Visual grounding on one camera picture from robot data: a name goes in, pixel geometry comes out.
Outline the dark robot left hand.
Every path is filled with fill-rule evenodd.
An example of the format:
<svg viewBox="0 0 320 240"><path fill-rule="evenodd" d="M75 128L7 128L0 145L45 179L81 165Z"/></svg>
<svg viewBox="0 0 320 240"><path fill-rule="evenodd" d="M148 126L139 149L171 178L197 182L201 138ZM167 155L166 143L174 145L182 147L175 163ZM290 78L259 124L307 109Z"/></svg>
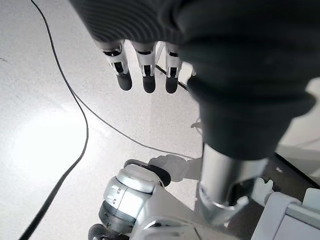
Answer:
<svg viewBox="0 0 320 240"><path fill-rule="evenodd" d="M162 41L192 65L187 83L202 121L203 217L214 225L248 202L254 179L293 118L316 99L317 0L73 0L97 45Z"/></svg>

